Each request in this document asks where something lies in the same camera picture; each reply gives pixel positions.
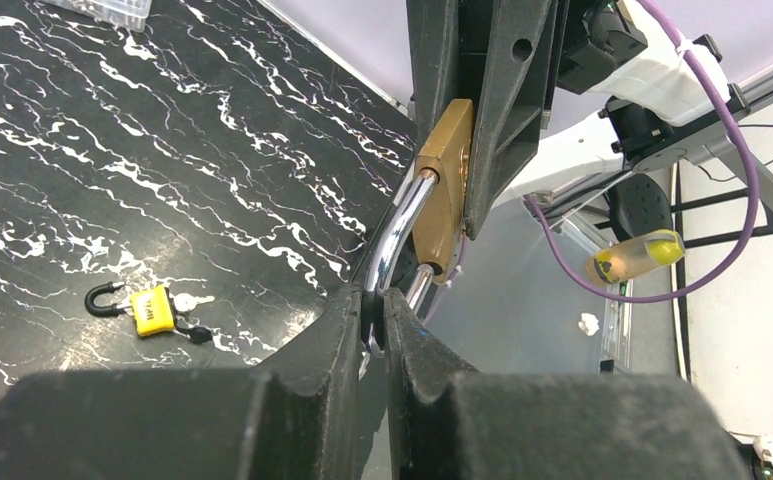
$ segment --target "key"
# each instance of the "key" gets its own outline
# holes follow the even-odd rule
[[[213,300],[215,300],[215,297],[212,295],[208,297],[196,297],[188,293],[178,293],[177,295],[174,295],[172,303],[174,305],[174,310],[176,310],[177,313],[186,314],[197,308],[198,305]]]

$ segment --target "bottle with yellow lid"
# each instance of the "bottle with yellow lid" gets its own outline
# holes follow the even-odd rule
[[[655,230],[596,253],[586,261],[586,276],[597,286],[613,285],[669,266],[684,255],[673,230]]]

